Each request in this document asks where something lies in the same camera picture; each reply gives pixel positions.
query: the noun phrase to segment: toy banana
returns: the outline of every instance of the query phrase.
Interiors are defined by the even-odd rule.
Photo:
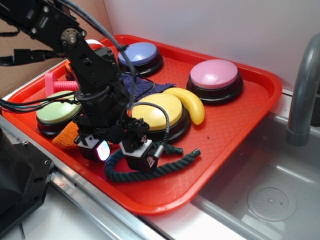
[[[195,125],[199,125],[204,121],[204,104],[193,92],[180,87],[171,87],[163,91],[163,93],[176,96],[188,110],[191,120]]]

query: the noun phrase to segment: sink basin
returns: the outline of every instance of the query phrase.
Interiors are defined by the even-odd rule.
[[[246,239],[319,239],[320,130],[294,147],[287,122],[268,113],[192,203]]]

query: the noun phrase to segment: white wall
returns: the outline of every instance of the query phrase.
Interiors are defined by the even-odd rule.
[[[104,0],[113,34],[129,34],[265,69],[293,90],[320,33],[319,0]]]

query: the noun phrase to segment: rope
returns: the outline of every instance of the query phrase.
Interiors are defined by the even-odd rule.
[[[174,147],[167,144],[164,152],[166,154],[182,154],[183,149]],[[117,150],[110,158],[107,160],[104,166],[105,175],[113,182],[116,183],[129,183],[137,182],[144,180],[151,180],[155,178],[162,177],[163,175],[170,174],[173,172],[180,171],[190,164],[192,164],[196,157],[201,154],[199,149],[195,149],[193,152],[185,155],[183,158],[176,162],[167,163],[162,166],[158,166],[153,172],[144,172],[144,171],[134,171],[134,172],[117,172],[115,171],[116,164],[124,157],[121,149]]]

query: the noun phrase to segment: faucet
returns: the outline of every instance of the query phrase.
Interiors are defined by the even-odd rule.
[[[308,143],[310,126],[320,126],[320,33],[304,52],[294,86],[286,141],[293,146]]]

